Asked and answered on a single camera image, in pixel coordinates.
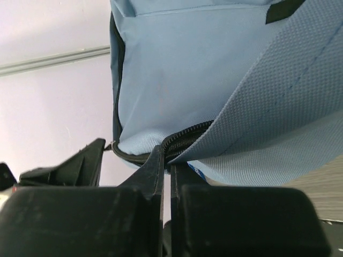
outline black zipper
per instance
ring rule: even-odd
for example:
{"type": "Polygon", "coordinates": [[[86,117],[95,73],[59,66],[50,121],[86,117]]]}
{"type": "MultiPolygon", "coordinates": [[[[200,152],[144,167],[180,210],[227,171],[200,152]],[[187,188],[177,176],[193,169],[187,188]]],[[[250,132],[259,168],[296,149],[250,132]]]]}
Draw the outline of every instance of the black zipper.
{"type": "MultiPolygon", "coordinates": [[[[120,124],[120,120],[119,120],[118,103],[119,103],[119,94],[120,94],[120,88],[121,88],[122,78],[123,78],[125,43],[122,37],[120,36],[118,28],[115,24],[113,14],[111,15],[111,25],[113,26],[114,34],[116,36],[117,44],[118,44],[118,80],[119,80],[115,108],[114,108],[118,134],[117,134],[117,140],[111,144],[111,148],[112,148],[112,151],[118,157],[128,162],[131,162],[133,164],[136,164],[138,166],[141,166],[146,162],[150,153],[141,154],[141,155],[131,155],[131,154],[126,154],[122,152],[118,148],[119,138],[123,131],[122,125],[120,124]]],[[[181,153],[183,153],[188,147],[190,147],[209,128],[212,122],[213,122],[212,120],[208,122],[203,122],[203,123],[188,127],[180,132],[177,132],[175,134],[172,134],[166,137],[161,144],[162,151],[165,154],[166,163],[176,158],[181,153]]]]}

